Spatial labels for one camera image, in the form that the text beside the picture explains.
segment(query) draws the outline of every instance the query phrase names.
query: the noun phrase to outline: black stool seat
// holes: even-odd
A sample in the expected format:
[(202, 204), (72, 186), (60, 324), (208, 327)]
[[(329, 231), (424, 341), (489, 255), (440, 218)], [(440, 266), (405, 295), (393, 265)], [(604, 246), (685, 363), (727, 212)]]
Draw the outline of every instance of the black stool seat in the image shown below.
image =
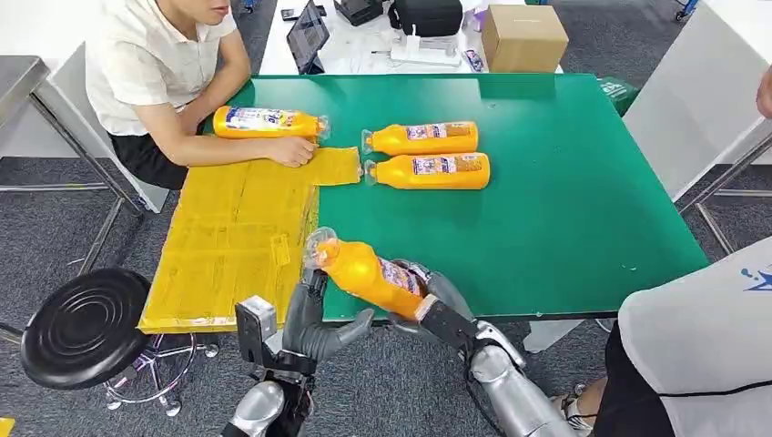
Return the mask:
[(149, 336), (137, 329), (150, 283), (125, 269), (79, 276), (52, 294), (27, 324), (21, 361), (51, 389), (80, 390), (127, 368)]

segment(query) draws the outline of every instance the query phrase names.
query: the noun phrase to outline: yellow packaging bag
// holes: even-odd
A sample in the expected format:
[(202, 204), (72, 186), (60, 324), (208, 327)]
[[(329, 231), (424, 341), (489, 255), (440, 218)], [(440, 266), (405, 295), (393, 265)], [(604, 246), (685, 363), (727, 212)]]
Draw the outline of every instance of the yellow packaging bag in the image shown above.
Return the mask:
[(283, 323), (316, 228), (317, 186), (356, 183), (352, 148), (320, 148), (301, 168), (267, 159), (192, 168), (161, 252), (139, 328), (145, 333), (236, 329), (234, 306), (255, 294)]
[(0, 437), (8, 437), (14, 428), (15, 421), (7, 417), (0, 417)]

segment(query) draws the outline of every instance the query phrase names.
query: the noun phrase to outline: green table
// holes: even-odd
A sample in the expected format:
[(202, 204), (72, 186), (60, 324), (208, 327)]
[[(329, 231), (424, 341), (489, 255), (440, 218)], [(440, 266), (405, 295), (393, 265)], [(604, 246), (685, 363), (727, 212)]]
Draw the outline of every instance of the green table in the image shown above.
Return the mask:
[[(392, 123), (475, 121), (486, 189), (322, 188), (320, 226), (445, 273), (477, 315), (613, 313), (707, 265), (594, 76), (260, 76), (231, 104), (327, 115), (326, 147)], [(330, 284), (325, 318), (366, 305)]]

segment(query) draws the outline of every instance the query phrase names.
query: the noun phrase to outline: plastic bottle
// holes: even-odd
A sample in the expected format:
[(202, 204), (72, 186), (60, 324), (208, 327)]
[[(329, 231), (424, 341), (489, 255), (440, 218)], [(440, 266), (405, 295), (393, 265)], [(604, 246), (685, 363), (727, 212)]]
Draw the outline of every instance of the plastic bottle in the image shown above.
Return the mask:
[(397, 155), (462, 153), (477, 150), (477, 125), (473, 121), (430, 125), (391, 125), (378, 132), (362, 130), (362, 152)]
[(364, 163), (365, 182), (402, 189), (482, 189), (491, 178), (484, 153), (394, 157)]
[(261, 107), (220, 107), (212, 120), (215, 134), (223, 138), (326, 138), (330, 123), (299, 111)]
[(311, 232), (303, 261), (307, 268), (326, 271), (341, 290), (408, 320), (415, 320), (425, 295), (418, 275), (379, 258), (365, 243), (338, 239), (330, 228)]

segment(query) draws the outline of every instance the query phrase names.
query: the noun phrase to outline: person's arm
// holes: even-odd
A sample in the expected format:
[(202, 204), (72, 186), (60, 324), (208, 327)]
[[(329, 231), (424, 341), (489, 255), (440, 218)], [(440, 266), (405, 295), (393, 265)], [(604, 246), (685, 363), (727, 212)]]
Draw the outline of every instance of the person's arm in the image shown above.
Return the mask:
[(269, 158), (288, 167), (309, 162), (317, 147), (300, 137), (224, 139), (191, 135), (169, 103), (132, 106), (139, 121), (169, 160), (179, 166), (201, 167)]
[(220, 39), (219, 53), (222, 56), (222, 68), (215, 73), (201, 94), (179, 112), (182, 126), (189, 134), (196, 133), (198, 124), (225, 105), (249, 78), (249, 57), (238, 30)]
[(761, 78), (756, 94), (756, 107), (758, 112), (766, 118), (772, 118), (772, 66)]

